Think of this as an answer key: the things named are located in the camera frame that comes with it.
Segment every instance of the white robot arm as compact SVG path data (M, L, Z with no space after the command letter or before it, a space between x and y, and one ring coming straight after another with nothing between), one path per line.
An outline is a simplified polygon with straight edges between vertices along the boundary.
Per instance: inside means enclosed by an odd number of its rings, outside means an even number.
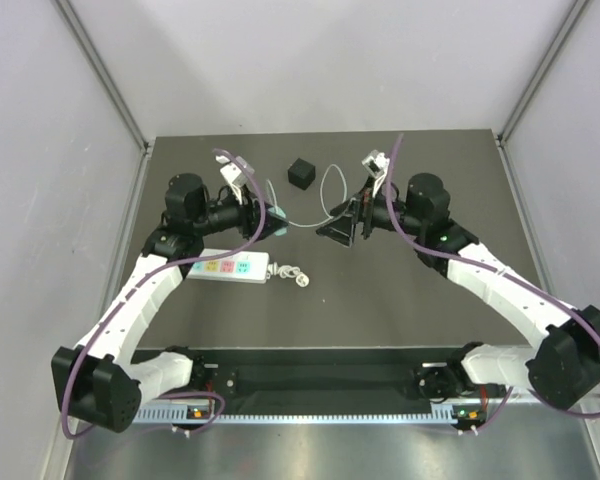
M237 228L244 238L256 234L260 208L239 169L236 167L236 173L233 166L221 169L230 187L224 198L208 198L202 179L194 174L176 175L169 181L167 208L160 225L147 239L131 277L91 331L73 349L61 347L54 355L51 367L56 399L62 408L70 390L69 415L121 432L146 402L175 388L204 386L196 360L175 348L140 364L132 364L131 359L160 306L193 265L171 262L199 257L204 249L202 239L209 234L229 228ZM270 207L264 206L264 227L256 240L287 226L286 220L268 211ZM87 345L90 348L85 356L82 352Z
M316 232L348 247L353 245L358 224L362 224L365 239L374 228L395 231L387 198L380 188L387 178L389 162L374 151L362 164L369 173L362 190L335 207L331 211L333 220ZM441 391L440 382L436 382L438 386L430 398L452 397L473 390L476 385L494 383L535 390L545 402L566 410L600 383L600 348L566 313L577 314L600 337L600 310L589 306L580 311L558 301L564 307L560 309L530 291L534 287L524 288L506 278L530 285L449 217L450 195L435 175L413 176L406 199L396 195L390 203L401 229L415 236L416 244L453 255L451 259L439 258L418 250L420 260L479 297L529 343L509 348L468 344L449 359L444 375L435 371L439 367L419 372L425 384L430 373L447 379L446 390Z

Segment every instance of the black cube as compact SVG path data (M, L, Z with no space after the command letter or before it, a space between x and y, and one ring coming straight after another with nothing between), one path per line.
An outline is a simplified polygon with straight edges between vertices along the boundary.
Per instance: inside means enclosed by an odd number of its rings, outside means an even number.
M287 174L291 185L306 190L316 179L316 167L306 160L299 158L289 167Z

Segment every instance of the power strip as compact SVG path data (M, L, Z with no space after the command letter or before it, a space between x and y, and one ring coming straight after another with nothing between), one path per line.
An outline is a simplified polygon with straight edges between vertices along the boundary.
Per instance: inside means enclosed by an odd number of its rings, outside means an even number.
M227 253L229 250L205 248L201 257ZM225 282L265 283L269 254L263 252L240 252L220 260L194 263L187 278L220 280Z

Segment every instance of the white wall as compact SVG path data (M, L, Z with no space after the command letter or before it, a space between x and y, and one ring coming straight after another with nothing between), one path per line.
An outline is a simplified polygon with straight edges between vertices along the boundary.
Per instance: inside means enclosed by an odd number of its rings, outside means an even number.
M600 0L510 141L557 293L600 308Z
M571 0L72 0L144 134L493 128Z
M51 2L0 2L0 479L39 475L51 357L97 318L138 161Z

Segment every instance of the black base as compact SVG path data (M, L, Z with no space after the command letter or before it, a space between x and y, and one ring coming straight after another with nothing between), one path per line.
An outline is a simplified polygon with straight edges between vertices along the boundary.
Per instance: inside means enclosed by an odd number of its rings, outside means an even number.
M430 413L418 388L423 362L444 362L453 348L190 350L210 368L227 414L383 415ZM135 362L160 350L139 350ZM489 396L502 397L494 386Z

